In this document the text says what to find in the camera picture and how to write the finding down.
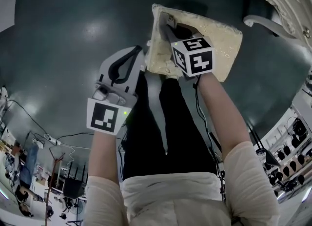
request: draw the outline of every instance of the shirt sleeve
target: shirt sleeve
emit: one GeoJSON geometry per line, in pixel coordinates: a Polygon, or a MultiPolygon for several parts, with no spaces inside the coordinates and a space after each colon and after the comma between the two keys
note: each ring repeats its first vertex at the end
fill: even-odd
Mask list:
{"type": "Polygon", "coordinates": [[[120,188],[100,177],[88,177],[84,226],[127,226],[127,215],[120,188]]]}
{"type": "Polygon", "coordinates": [[[252,226],[276,226],[279,206],[251,142],[238,144],[225,158],[227,205],[252,226]]]}

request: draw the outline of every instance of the white cube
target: white cube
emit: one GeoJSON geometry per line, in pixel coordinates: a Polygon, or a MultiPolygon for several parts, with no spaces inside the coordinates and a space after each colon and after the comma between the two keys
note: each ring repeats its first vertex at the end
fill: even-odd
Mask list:
{"type": "Polygon", "coordinates": [[[209,37],[199,37],[171,43],[175,65],[189,77],[212,72],[215,68],[215,48],[209,37]]]}

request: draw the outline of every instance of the seated person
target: seated person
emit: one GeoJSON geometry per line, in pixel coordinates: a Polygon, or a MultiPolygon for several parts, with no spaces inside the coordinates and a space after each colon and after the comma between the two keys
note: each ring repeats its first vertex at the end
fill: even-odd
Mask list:
{"type": "Polygon", "coordinates": [[[34,200],[36,201],[42,203],[44,202],[42,197],[30,190],[39,148],[42,149],[43,144],[37,140],[33,140],[33,144],[28,151],[24,166],[20,165],[19,152],[15,154],[14,161],[13,157],[7,154],[5,176],[12,181],[11,187],[19,204],[19,210],[24,216],[27,217],[33,217],[25,204],[29,195],[33,196],[34,200]]]}

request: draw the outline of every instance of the furniture knob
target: furniture knob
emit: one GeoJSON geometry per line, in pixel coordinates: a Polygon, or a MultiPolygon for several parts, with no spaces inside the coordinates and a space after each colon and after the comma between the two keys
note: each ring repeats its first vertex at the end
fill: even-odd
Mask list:
{"type": "Polygon", "coordinates": [[[310,39],[310,38],[311,38],[310,30],[306,28],[306,29],[303,31],[303,35],[304,35],[306,38],[310,39]]]}

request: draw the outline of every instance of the blue jeans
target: blue jeans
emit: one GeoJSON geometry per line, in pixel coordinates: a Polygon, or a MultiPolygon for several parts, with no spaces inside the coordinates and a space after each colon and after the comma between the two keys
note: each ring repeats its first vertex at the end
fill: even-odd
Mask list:
{"type": "Polygon", "coordinates": [[[22,166],[20,170],[19,179],[29,186],[32,182],[38,150],[38,145],[32,144],[27,154],[25,166],[22,166]]]}

